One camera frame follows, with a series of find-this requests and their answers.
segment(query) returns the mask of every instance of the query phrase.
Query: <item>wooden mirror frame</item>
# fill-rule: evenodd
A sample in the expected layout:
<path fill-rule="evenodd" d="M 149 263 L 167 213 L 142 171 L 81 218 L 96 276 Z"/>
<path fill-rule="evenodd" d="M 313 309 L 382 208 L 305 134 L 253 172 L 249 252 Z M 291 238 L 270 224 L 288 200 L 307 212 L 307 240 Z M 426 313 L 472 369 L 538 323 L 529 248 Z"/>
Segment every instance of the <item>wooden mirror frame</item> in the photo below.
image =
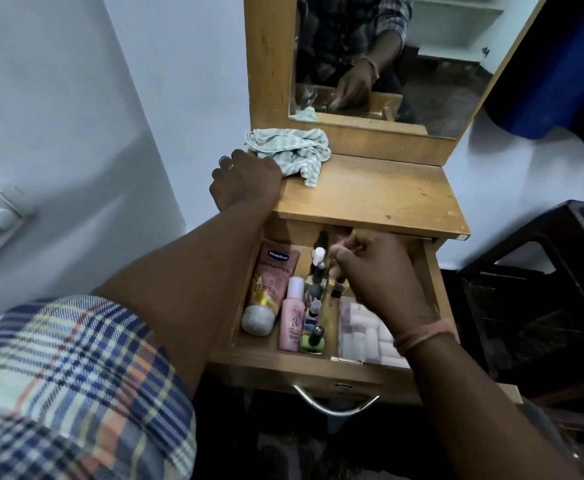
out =
<path fill-rule="evenodd" d="M 296 0 L 243 0 L 252 128 L 320 128 L 333 153 L 443 166 L 546 0 L 539 0 L 457 139 L 289 119 Z"/>

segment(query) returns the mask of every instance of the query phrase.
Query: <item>mirror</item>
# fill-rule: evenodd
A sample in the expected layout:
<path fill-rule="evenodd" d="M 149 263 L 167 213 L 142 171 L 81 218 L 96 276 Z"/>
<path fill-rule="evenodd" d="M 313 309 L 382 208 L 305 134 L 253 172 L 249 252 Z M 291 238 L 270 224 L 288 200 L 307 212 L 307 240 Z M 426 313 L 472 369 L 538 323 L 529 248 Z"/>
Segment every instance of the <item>mirror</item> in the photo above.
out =
<path fill-rule="evenodd" d="M 540 0 L 297 0 L 290 118 L 456 139 Z"/>

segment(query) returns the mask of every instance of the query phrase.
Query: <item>metal drawer handle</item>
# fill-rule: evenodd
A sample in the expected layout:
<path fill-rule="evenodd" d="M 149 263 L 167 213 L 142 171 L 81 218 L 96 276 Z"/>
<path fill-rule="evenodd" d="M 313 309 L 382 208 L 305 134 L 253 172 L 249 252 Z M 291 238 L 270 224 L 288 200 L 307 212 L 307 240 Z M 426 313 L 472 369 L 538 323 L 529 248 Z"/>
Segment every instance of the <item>metal drawer handle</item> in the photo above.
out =
<path fill-rule="evenodd" d="M 359 404 L 354 409 L 350 409 L 347 411 L 333 411 L 331 409 L 326 408 L 322 404 L 319 404 L 316 401 L 314 401 L 314 399 L 309 394 L 307 394 L 305 392 L 305 389 L 303 389 L 301 386 L 292 385 L 292 387 L 294 389 L 296 389 L 296 392 L 298 394 L 300 394 L 301 397 L 303 397 L 303 399 L 305 400 L 305 402 L 308 403 L 310 406 L 312 406 L 312 408 L 316 409 L 317 411 L 319 411 L 323 414 L 327 414 L 328 416 L 336 416 L 339 418 L 353 416 L 355 414 L 360 413 L 361 411 L 365 411 L 372 404 L 376 403 L 376 401 L 378 401 L 381 397 L 381 396 L 377 395 L 376 397 L 373 397 L 372 399 L 370 399 L 367 403 Z"/>

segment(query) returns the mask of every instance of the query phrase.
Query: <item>wooden drawer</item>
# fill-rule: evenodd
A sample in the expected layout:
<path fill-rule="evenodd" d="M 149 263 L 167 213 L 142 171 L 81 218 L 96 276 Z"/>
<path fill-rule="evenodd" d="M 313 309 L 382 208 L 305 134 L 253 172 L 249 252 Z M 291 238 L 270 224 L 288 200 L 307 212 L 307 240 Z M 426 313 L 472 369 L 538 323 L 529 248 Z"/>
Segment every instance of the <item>wooden drawer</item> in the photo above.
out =
<path fill-rule="evenodd" d="M 296 275 L 305 276 L 311 263 L 312 244 L 321 230 L 330 234 L 347 235 L 351 229 L 319 223 L 285 220 L 271 217 L 264 228 L 264 237 L 301 247 Z M 408 248 L 416 274 L 425 296 L 442 318 L 454 325 L 445 294 L 441 272 L 431 239 L 402 237 Z M 254 250 L 252 265 L 258 248 Z M 245 278 L 247 294 L 252 267 Z M 338 307 L 323 306 L 320 323 L 326 333 L 326 349 L 322 355 L 289 353 L 278 350 L 279 326 L 267 337 L 254 337 L 241 329 L 243 303 L 239 304 L 232 320 L 221 331 L 219 341 L 208 364 L 208 371 L 218 375 L 226 384 L 294 392 L 292 385 L 307 388 L 318 397 L 347 396 L 351 398 L 380 395 L 382 401 L 418 404 L 420 399 L 409 369 L 382 365 L 343 362 L 338 359 Z"/>

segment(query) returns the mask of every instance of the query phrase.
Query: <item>vaseline logo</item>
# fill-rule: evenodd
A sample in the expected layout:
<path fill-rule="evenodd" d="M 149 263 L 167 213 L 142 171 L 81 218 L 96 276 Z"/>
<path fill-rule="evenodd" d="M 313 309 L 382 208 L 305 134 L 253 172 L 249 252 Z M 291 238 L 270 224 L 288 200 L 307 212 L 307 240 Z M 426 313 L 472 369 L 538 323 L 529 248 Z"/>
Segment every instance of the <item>vaseline logo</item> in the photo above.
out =
<path fill-rule="evenodd" d="M 268 251 L 268 256 L 277 261 L 289 261 L 290 257 L 287 254 L 277 253 L 276 251 Z"/>

